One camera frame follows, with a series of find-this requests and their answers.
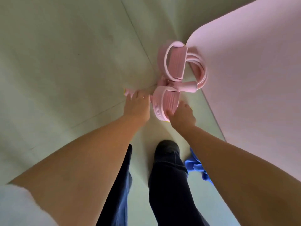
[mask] pink mat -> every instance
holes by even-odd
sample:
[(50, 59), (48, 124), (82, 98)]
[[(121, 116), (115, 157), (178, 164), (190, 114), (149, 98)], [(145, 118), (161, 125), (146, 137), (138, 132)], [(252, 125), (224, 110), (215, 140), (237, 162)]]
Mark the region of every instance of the pink mat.
[(196, 30), (226, 140), (301, 180), (301, 0), (257, 0)]

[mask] tile floor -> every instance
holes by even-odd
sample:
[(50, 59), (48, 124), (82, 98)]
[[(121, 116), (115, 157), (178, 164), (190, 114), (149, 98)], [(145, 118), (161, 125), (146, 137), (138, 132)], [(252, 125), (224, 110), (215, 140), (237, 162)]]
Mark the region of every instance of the tile floor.
[[(0, 184), (118, 118), (124, 87), (154, 88), (156, 53), (166, 39), (186, 41), (202, 24), (250, 1), (1, 0)], [(198, 126), (222, 138), (202, 92), (182, 97)], [(132, 140), (129, 225), (156, 225), (147, 179), (163, 139), (175, 140), (183, 159), (189, 155), (186, 141), (152, 113)], [(200, 174), (191, 173), (188, 180), (211, 225), (238, 225)]]

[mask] pink exercise equipment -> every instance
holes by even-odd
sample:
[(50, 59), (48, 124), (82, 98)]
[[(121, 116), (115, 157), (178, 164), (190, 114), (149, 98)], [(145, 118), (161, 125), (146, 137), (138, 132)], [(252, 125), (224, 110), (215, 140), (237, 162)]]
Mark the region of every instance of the pink exercise equipment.
[[(188, 47), (180, 41), (168, 41), (162, 45), (158, 51), (157, 62), (162, 76), (150, 97), (150, 102), (156, 117), (162, 121), (169, 121), (166, 111), (175, 112), (179, 105), (180, 91), (194, 93), (202, 88), (208, 73), (201, 56), (188, 52)], [(186, 62), (189, 62), (196, 81), (183, 82)], [(125, 89), (124, 95), (130, 94), (132, 97), (134, 92)]]

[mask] blue cloth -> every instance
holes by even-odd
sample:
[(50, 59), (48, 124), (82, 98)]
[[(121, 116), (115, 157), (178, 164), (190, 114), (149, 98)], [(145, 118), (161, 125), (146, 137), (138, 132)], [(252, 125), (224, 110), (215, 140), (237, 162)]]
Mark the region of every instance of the blue cloth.
[(199, 171), (202, 173), (202, 179), (208, 182), (211, 182), (211, 179), (209, 178), (209, 175), (206, 173), (204, 167), (202, 166), (202, 163), (197, 158), (197, 156), (194, 154), (193, 150), (190, 148), (191, 157), (189, 157), (185, 161), (185, 166), (187, 168), (187, 171)]

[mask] jeans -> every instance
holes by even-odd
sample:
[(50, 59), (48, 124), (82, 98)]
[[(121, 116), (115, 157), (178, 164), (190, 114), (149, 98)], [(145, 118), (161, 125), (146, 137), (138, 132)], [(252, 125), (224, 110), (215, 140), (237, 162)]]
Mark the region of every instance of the jeans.
[[(96, 225), (127, 226), (127, 196), (132, 184), (129, 145), (120, 171)], [(197, 210), (187, 182), (188, 172), (176, 152), (155, 157), (149, 178), (149, 202), (159, 226), (209, 226)]]

